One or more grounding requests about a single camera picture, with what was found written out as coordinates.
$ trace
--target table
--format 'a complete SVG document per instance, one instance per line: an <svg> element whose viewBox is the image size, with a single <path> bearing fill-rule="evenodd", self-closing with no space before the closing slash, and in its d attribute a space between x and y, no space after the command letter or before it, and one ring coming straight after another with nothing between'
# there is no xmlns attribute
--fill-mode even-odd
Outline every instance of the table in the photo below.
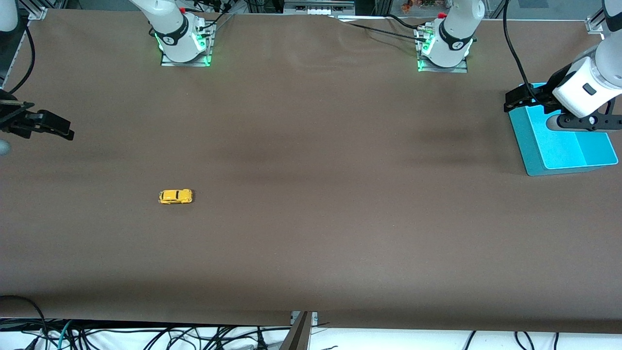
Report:
<svg viewBox="0 0 622 350"><path fill-rule="evenodd" d="M407 39L324 16L236 16L205 69L158 66L139 12L31 28L16 95L76 138L6 137L0 292L47 317L622 329L622 167L526 176L500 21L467 74L417 72ZM533 82L599 40L582 22L509 30ZM196 201L158 204L168 188Z"/></svg>

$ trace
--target cable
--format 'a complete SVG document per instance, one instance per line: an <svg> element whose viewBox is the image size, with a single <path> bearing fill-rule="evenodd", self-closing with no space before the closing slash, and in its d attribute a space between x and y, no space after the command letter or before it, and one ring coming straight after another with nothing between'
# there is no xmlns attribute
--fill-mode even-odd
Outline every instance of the cable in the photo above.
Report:
<svg viewBox="0 0 622 350"><path fill-rule="evenodd" d="M508 34L508 4L509 2L510 0L505 0L505 4L503 5L503 34L505 35L506 42L508 43L509 51L510 53L512 53L512 56L514 57L514 61L516 61L516 65L518 66L518 71L521 73L522 82L525 84L525 87L527 88L527 92L529 93L529 96L531 96L531 98L533 98L537 103L542 104L536 98L536 93L534 92L533 87L527 80L527 75L525 74L525 70L522 67L521 60L518 58L518 54L516 54L516 51L514 50L514 46L512 45L512 41L509 38L509 34Z"/></svg>
<svg viewBox="0 0 622 350"><path fill-rule="evenodd" d="M372 27L368 27L368 26L362 26L360 24L355 24L355 23L348 23L348 24L351 25L351 26L355 26L355 27L359 27L359 28L364 28L364 29L369 29L371 31L375 31L375 32L379 32L379 33L385 33L385 34L389 34L389 35L394 35L396 37L405 37L406 39L410 39L410 40L414 40L414 41L425 41L424 38L420 38L420 37L411 37L409 35L393 33L393 32L389 32L389 31L384 31L382 29L372 28Z"/></svg>
<svg viewBox="0 0 622 350"><path fill-rule="evenodd" d="M69 324L71 322L72 322L71 320L67 321L67 323L65 323L65 326L63 327L63 330L60 332L60 336L58 337L58 346L57 346L58 350L61 350L63 348L63 338L65 337L65 332L67 332L67 328L69 328Z"/></svg>
<svg viewBox="0 0 622 350"><path fill-rule="evenodd" d="M261 328L257 326L257 350L267 350L268 345L264 340L263 334L261 334Z"/></svg>
<svg viewBox="0 0 622 350"><path fill-rule="evenodd" d="M173 340L173 337L170 336L170 332L169 332L170 341L169 341L169 344L166 346L166 350L170 350L170 348L173 346L173 344L175 344L178 340L185 340L183 338L183 336L185 336L186 334L188 334L191 330L193 330L195 328L196 327L188 328L187 330L182 332L182 334L180 334L178 336L175 336L175 340Z"/></svg>
<svg viewBox="0 0 622 350"><path fill-rule="evenodd" d="M410 29L417 29L417 27L419 27L419 26L423 26L423 25L425 24L425 22L424 22L424 23L422 23L422 24L418 24L418 25L416 25L416 26L413 26L412 24L408 24L408 23L406 23L406 22L402 21L402 19L401 19L400 17L397 17L397 16L396 16L396 15L394 15L394 14L387 13L387 14L386 14L386 15L384 15L384 16L385 16L385 17L390 17L390 18L393 18L393 19L394 19L394 20L396 20L398 23L400 23L402 26L404 26L404 27L406 27L406 28L410 28Z"/></svg>
<svg viewBox="0 0 622 350"><path fill-rule="evenodd" d="M536 350L534 348L534 342L531 341L531 337L529 336L529 334L527 332L521 332L522 334L525 334L525 336L527 337L527 340L529 341L529 345L531 347L531 350ZM518 343L518 346L521 347L522 350L527 350L527 348L525 348L521 341L518 339L518 332L514 332L514 339L516 340L516 342Z"/></svg>
<svg viewBox="0 0 622 350"><path fill-rule="evenodd" d="M28 43L30 44L30 66L28 66L28 71L26 71L26 74L24 75L22 80L20 80L19 83L17 83L17 85L15 85L14 88L9 90L9 93L11 95L15 93L19 88L22 87L22 85L30 77L30 74L32 73L32 69L35 67L35 43L32 40L30 29L28 29L28 23L26 23L26 36L28 37Z"/></svg>
<svg viewBox="0 0 622 350"><path fill-rule="evenodd" d="M464 350L468 350L468 347L471 345L471 340L473 340L473 337L475 336L475 332L477 331L472 331L471 334L469 335L468 339L466 340Z"/></svg>
<svg viewBox="0 0 622 350"><path fill-rule="evenodd" d="M270 332L270 331L287 331L287 330L290 330L290 329L291 329L291 327L277 327L277 328L262 329L261 331L262 331L262 332ZM216 347L216 348L214 348L213 350L223 350L223 348L224 348L227 344L229 344L230 342L235 341L235 340L244 339L244 338L249 338L249 336L250 336L251 334L255 334L255 333L257 333L257 331L251 331L251 332L247 332L247 333L244 333L244 334L240 334L239 336L235 336L235 337L233 337L233 338L227 338L227 339L226 339L226 340L227 340L227 342L226 342L226 343L223 343L223 344L221 344L221 345L217 346L217 347Z"/></svg>
<svg viewBox="0 0 622 350"><path fill-rule="evenodd" d="M224 16L226 13L227 13L226 11L221 12L221 13L218 15L218 17L216 17L216 19L215 19L215 20L213 20L211 23L209 23L209 24L208 24L207 26L205 26L205 27L199 27L199 28L198 28L198 30L202 31L202 30L204 30L204 29L207 29L207 28L209 28L209 27L213 26L213 25L214 25L214 24L216 24L216 22L218 22L218 20L219 20L222 16Z"/></svg>
<svg viewBox="0 0 622 350"><path fill-rule="evenodd" d="M161 331L160 333L158 333L156 336L154 336L148 343L147 345L145 345L145 347L143 348L143 350L150 350L151 348L153 348L153 345L155 345L155 343L157 342L158 339L160 339L163 335L165 335L166 333L170 332L173 328L166 328L165 330Z"/></svg>
<svg viewBox="0 0 622 350"><path fill-rule="evenodd" d="M244 0L244 2L245 2L245 3L247 3L247 4L249 4L249 5L256 6L257 8L259 8L259 7L264 7L264 6L266 5L266 2L265 2L265 1L264 1L263 3L261 3L261 4L255 4L255 3L253 3L253 2L250 2L249 0Z"/></svg>
<svg viewBox="0 0 622 350"><path fill-rule="evenodd" d="M34 51L34 46L33 46L32 47L32 63L31 63L31 66L34 65L34 62L35 62L34 57L35 57L35 51ZM43 316L43 312L37 306L37 304L34 301L32 301L32 300L30 300L30 299L28 299L28 298L26 298L24 296L19 296L19 295L0 295L0 300L11 300L11 299L25 301L28 304L32 305L35 308L35 310L37 310L37 313L39 314L39 317L41 318L41 329L43 329L44 336L47 337L47 326L45 325L45 317ZM48 339L45 340L45 350L47 350L47 346L48 346Z"/></svg>

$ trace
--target metal bracket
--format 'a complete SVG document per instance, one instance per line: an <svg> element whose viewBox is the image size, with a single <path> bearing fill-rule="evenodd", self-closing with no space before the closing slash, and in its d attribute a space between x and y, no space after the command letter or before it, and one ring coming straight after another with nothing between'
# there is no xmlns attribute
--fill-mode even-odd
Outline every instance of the metal bracket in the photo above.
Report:
<svg viewBox="0 0 622 350"><path fill-rule="evenodd" d="M419 26L417 29L413 29L413 33L417 38L424 38L425 42L415 41L415 49L417 51L417 70L420 72L442 72L442 73L467 73L467 58L463 58L462 61L455 67L445 68L439 67L432 63L432 61L422 54L422 51L427 49L432 40L434 40L432 23L428 22L423 26Z"/></svg>
<svg viewBox="0 0 622 350"><path fill-rule="evenodd" d="M622 115L612 114L615 98L607 102L604 113L598 110L588 116L578 118L570 113L563 113L557 117L557 125L563 129L622 130Z"/></svg>
<svg viewBox="0 0 622 350"><path fill-rule="evenodd" d="M603 23L605 22L605 10L601 7L596 13L585 19L585 28L588 34L603 35Z"/></svg>
<svg viewBox="0 0 622 350"><path fill-rule="evenodd" d="M289 324L291 326L294 325L294 323L296 322L296 320L298 319L298 315L300 315L302 311L292 311L292 314L289 318ZM311 324L312 326L317 326L317 312L313 312L311 317L313 318L313 323Z"/></svg>
<svg viewBox="0 0 622 350"><path fill-rule="evenodd" d="M317 324L317 313L294 311L292 312L292 320L295 320L294 325L287 332L279 350L308 350L311 327L313 322Z"/></svg>

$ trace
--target toy car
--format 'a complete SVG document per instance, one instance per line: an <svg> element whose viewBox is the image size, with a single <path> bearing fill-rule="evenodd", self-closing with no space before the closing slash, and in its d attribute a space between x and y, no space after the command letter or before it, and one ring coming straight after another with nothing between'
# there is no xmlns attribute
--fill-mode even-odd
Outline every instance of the toy car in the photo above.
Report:
<svg viewBox="0 0 622 350"><path fill-rule="evenodd" d="M192 202L191 189L165 189L160 192L160 204L186 204Z"/></svg>

